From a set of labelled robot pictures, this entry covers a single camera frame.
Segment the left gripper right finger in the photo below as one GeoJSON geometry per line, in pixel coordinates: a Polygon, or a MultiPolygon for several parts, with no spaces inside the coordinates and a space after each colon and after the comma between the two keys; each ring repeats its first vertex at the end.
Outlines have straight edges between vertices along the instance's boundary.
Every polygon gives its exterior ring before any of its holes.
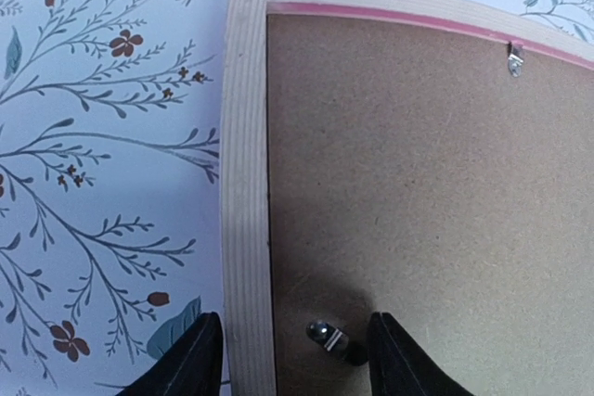
{"type": "Polygon", "coordinates": [[[367,346],[373,396],[471,396],[390,313],[371,315],[367,346]]]}

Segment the pink wooden picture frame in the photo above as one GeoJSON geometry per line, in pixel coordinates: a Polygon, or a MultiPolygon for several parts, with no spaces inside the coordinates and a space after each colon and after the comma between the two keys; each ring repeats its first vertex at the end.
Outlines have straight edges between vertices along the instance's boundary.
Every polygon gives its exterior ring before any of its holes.
{"type": "Polygon", "coordinates": [[[455,32],[585,69],[593,47],[468,0],[228,0],[222,81],[220,209],[226,343],[238,395],[277,391],[267,153],[267,18],[374,19],[455,32]]]}

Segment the brown backing board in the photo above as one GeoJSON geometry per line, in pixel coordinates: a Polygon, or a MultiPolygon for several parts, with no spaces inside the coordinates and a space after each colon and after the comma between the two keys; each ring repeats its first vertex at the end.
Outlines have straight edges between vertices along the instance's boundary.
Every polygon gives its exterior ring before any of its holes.
{"type": "Polygon", "coordinates": [[[278,393],[369,394],[304,332],[382,311],[474,394],[591,394],[592,71],[375,20],[267,46],[278,393]]]}

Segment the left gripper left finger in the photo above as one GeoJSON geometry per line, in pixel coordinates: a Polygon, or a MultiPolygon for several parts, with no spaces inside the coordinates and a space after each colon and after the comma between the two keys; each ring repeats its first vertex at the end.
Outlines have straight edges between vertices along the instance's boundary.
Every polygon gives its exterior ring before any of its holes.
{"type": "Polygon", "coordinates": [[[222,369],[222,323],[217,313],[204,313],[148,372],[118,396],[217,395],[222,369]]]}

